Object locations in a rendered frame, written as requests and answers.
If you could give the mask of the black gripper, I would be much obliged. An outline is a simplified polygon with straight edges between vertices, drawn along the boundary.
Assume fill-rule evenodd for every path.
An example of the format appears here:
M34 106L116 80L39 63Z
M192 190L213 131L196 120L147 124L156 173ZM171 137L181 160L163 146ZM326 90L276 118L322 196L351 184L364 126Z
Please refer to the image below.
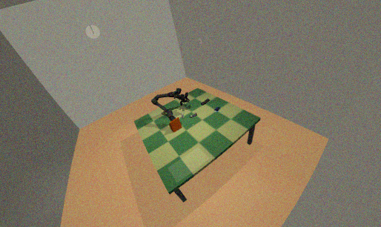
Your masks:
M190 100L187 98L188 92L185 93L185 96L180 95L179 100L181 100L180 105L182 105L183 102L189 102ZM186 99L186 100L185 100Z

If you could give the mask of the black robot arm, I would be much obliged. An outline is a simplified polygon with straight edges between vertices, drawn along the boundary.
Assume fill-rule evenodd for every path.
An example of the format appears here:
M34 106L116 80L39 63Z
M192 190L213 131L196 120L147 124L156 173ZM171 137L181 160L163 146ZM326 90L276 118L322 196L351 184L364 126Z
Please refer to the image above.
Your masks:
M159 106L162 110L164 110L167 114L168 114L168 118L170 121L173 121L175 120L175 117L172 116L173 115L173 112L172 110L170 109L167 109L165 107L163 107L162 105L160 105L160 103L158 103L157 101L159 100L159 98L162 98L162 97L173 97L174 99L175 98L179 98L180 97L180 93L181 93L181 88L177 88L176 91L174 92L169 92L169 93L164 93L164 94L157 94L152 100L151 102L154 104L154 105L157 105Z

